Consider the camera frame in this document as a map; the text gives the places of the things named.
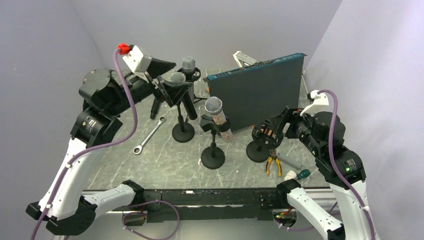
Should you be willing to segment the middle black mic stand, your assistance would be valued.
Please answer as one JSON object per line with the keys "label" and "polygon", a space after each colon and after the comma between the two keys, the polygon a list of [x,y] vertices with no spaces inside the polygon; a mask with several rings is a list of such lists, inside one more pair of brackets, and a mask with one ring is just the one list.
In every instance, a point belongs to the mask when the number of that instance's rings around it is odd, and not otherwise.
{"label": "middle black mic stand", "polygon": [[222,125],[217,125],[211,116],[203,114],[200,119],[200,128],[205,132],[210,132],[212,135],[212,141],[209,147],[206,147],[200,156],[201,163],[210,170],[216,170],[225,163],[224,151],[217,147],[216,135],[217,133],[224,133],[230,129],[230,123],[226,121]]}

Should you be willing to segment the green handled screwdriver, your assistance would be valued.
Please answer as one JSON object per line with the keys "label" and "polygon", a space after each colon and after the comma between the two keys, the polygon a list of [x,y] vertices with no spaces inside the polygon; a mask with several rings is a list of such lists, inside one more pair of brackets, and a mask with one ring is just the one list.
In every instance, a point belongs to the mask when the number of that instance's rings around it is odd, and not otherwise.
{"label": "green handled screwdriver", "polygon": [[300,172],[296,173],[293,170],[289,170],[286,175],[284,176],[283,180],[300,180],[307,178],[311,175],[311,172],[308,169],[303,169]]}

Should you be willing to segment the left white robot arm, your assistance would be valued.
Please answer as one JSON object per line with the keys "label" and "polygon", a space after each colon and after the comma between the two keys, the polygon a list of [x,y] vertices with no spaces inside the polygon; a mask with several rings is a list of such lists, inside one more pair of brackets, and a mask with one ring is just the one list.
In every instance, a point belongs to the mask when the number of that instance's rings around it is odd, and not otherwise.
{"label": "left white robot arm", "polygon": [[162,75],[175,68],[174,62],[153,58],[139,75],[112,69],[93,69],[82,81],[79,95],[83,110],[70,132],[67,152],[44,197],[30,203],[26,213],[55,236],[77,236],[99,216],[127,206],[139,209],[145,202],[144,188],[132,180],[96,193],[83,194],[93,167],[106,148],[120,144],[115,135],[122,126],[120,116],[149,96],[173,106],[188,91],[188,83],[167,83]]}

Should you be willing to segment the shock mount mic stand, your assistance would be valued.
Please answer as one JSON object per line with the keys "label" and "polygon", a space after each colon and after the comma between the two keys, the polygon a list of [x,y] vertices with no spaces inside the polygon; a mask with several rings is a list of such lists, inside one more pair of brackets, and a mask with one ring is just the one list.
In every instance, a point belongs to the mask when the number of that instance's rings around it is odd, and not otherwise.
{"label": "shock mount mic stand", "polygon": [[268,160],[271,150],[280,146],[283,139],[276,136],[269,120],[261,122],[265,124],[262,129],[252,129],[252,141],[246,147],[247,157],[255,163],[263,163]]}

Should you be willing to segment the glitter handle microphone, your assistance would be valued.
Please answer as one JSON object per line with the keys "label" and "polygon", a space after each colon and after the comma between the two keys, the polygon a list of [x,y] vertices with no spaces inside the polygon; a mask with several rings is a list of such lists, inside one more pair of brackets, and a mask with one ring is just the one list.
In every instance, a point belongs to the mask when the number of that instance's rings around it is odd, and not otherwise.
{"label": "glitter handle microphone", "polygon": [[210,96],[206,99],[204,108],[212,116],[212,120],[218,127],[222,138],[226,142],[231,142],[233,140],[233,133],[224,114],[222,100],[216,96]]}

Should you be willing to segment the dark blue server chassis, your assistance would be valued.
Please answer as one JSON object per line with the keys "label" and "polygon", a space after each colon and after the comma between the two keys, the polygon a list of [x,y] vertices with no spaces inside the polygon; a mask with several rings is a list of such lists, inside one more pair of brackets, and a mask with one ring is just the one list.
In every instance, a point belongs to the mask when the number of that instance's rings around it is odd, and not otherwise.
{"label": "dark blue server chassis", "polygon": [[304,53],[260,61],[203,78],[222,101],[230,129],[239,131],[299,105]]}

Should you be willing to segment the white bracket behind chassis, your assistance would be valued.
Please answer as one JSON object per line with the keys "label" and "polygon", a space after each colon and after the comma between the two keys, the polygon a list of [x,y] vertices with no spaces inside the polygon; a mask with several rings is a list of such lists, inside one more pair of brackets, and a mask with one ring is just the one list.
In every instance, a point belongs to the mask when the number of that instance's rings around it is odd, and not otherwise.
{"label": "white bracket behind chassis", "polygon": [[236,51],[233,55],[234,60],[240,68],[251,68],[257,66],[258,61],[241,51]]}

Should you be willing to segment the grey cylinder tube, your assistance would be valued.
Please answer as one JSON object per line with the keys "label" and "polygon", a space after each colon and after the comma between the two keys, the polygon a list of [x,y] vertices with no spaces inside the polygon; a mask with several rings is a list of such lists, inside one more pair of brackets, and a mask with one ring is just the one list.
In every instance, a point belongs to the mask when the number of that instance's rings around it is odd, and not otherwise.
{"label": "grey cylinder tube", "polygon": [[301,162],[288,157],[286,154],[278,153],[277,156],[280,161],[282,161],[283,163],[287,164],[288,166],[296,170],[300,170],[303,166]]}

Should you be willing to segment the left black mic stand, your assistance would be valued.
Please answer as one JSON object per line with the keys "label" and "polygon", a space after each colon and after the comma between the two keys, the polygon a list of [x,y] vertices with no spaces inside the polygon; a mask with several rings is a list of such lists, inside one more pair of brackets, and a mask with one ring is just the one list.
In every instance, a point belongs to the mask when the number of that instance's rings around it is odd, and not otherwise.
{"label": "left black mic stand", "polygon": [[182,107],[184,107],[183,103],[182,103],[182,99],[176,104],[174,105],[174,107],[176,107],[177,109],[177,124],[173,127],[171,135],[173,137],[173,139],[175,141],[177,141],[178,143],[187,143],[190,140],[193,139],[194,135],[195,135],[195,129],[194,127],[186,122],[185,118],[183,117],[182,114]]}

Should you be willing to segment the grey microphone on stand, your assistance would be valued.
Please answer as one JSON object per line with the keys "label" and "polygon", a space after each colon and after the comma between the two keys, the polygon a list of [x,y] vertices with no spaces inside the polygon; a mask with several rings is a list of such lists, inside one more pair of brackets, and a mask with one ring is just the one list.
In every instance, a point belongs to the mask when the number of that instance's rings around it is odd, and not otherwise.
{"label": "grey microphone on stand", "polygon": [[[185,75],[187,82],[193,83],[194,75],[196,73],[195,60],[192,56],[185,56],[182,59],[182,73]],[[188,90],[191,102],[194,103],[194,85]]]}

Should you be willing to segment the black microphone on stand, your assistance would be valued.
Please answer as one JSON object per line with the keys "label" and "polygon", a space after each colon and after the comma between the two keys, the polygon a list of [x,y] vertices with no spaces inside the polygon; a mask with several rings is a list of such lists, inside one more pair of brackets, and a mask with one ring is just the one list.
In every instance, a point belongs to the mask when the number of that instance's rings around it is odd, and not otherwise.
{"label": "black microphone on stand", "polygon": [[[186,82],[186,76],[182,72],[175,72],[171,75],[170,82],[173,83],[185,83]],[[186,92],[182,99],[181,99],[184,108],[186,110],[187,116],[190,120],[196,120],[198,117],[198,114],[196,112],[196,109],[194,107],[194,103],[190,97],[190,94]]]}

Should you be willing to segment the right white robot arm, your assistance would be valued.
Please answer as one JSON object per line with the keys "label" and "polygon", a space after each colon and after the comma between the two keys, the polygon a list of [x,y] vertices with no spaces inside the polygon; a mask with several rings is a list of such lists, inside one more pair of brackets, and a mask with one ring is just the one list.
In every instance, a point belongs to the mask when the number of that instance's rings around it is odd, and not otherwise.
{"label": "right white robot arm", "polygon": [[379,239],[367,200],[365,168],[359,155],[344,146],[346,127],[337,113],[306,113],[303,108],[286,107],[269,121],[276,137],[297,139],[314,156],[342,219],[337,220],[312,200],[295,179],[277,185],[276,203],[301,213],[324,240]]}

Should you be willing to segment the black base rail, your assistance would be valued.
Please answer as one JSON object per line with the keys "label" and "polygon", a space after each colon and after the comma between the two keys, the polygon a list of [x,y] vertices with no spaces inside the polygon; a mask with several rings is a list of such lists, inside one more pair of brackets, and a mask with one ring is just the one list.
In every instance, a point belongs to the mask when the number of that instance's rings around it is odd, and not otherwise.
{"label": "black base rail", "polygon": [[275,187],[146,189],[144,198],[154,203],[145,207],[121,206],[115,212],[143,210],[148,223],[176,219],[271,221],[272,213],[279,214],[290,207]]}

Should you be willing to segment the silver ratchet wrench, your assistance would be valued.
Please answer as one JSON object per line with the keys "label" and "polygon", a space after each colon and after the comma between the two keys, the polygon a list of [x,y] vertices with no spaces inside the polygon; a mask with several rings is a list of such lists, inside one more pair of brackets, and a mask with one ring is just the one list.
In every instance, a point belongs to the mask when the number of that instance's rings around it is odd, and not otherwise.
{"label": "silver ratchet wrench", "polygon": [[132,150],[132,153],[135,155],[140,155],[145,148],[146,144],[150,141],[150,139],[153,137],[153,135],[157,132],[157,130],[160,128],[163,123],[167,121],[167,118],[165,116],[161,116],[159,120],[157,121],[154,128],[149,132],[149,134],[145,137],[145,139],[137,146],[135,146]]}

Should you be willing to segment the black mic stand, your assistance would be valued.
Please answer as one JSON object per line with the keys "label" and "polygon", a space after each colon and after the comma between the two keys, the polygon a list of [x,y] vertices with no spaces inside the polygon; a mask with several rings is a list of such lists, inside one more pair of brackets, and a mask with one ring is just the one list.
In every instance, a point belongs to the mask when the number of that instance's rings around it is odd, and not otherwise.
{"label": "black mic stand", "polygon": [[178,143],[187,143],[190,140],[193,139],[194,135],[195,135],[195,129],[194,127],[186,122],[185,118],[183,117],[182,114],[182,107],[184,107],[183,103],[182,103],[182,99],[176,104],[174,105],[174,107],[176,107],[177,109],[177,124],[173,127],[171,135],[173,137],[173,139],[175,141],[177,141]]}
{"label": "black mic stand", "polygon": [[222,125],[217,125],[211,116],[203,114],[200,119],[200,128],[205,132],[210,132],[212,135],[212,141],[209,147],[206,147],[200,156],[201,163],[210,170],[216,170],[225,163],[224,151],[217,147],[216,135],[217,133],[224,133],[230,129],[230,123],[226,121]]}

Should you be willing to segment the black wireless microphone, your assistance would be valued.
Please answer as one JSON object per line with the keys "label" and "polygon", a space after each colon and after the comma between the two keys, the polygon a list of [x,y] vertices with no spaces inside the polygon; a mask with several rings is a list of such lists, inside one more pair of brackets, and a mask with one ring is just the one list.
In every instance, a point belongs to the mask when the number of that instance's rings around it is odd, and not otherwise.
{"label": "black wireless microphone", "polygon": [[151,109],[150,109],[150,119],[154,120],[157,117],[157,114],[159,113],[161,107],[161,101],[158,99],[154,99]]}

